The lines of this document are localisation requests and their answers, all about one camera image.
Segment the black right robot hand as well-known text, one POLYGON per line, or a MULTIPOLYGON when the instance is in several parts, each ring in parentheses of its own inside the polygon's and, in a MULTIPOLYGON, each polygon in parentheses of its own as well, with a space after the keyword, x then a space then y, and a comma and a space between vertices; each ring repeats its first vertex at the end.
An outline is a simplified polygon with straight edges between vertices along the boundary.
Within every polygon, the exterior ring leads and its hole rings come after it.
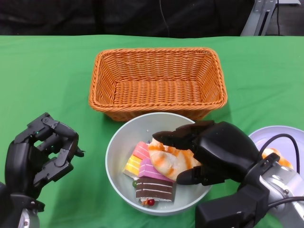
POLYGON ((262 159, 253 141, 228 122, 198 121, 174 131, 161 131, 153 138, 166 146, 191 150, 201 163, 177 176, 180 185, 223 183, 231 179, 242 182, 247 173, 262 159))

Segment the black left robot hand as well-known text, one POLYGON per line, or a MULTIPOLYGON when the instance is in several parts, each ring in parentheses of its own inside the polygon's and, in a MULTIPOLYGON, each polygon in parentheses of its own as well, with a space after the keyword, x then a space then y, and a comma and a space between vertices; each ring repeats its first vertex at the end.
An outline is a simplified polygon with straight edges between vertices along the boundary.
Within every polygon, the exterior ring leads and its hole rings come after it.
POLYGON ((74 156, 83 157, 79 135, 44 113, 10 143, 5 163, 9 191, 37 199, 42 188, 73 170, 74 156))

